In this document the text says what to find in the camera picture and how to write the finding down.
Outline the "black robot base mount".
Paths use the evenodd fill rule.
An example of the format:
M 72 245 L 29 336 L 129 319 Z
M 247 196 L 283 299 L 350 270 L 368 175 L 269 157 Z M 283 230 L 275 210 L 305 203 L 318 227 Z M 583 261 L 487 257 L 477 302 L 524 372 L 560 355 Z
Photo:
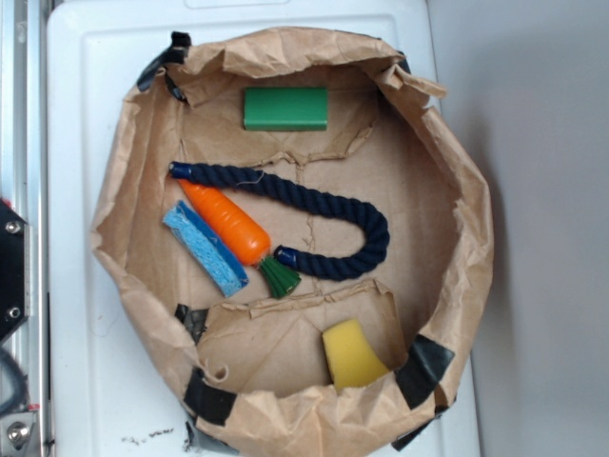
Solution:
M 30 226 L 1 199 L 1 344 L 30 316 Z

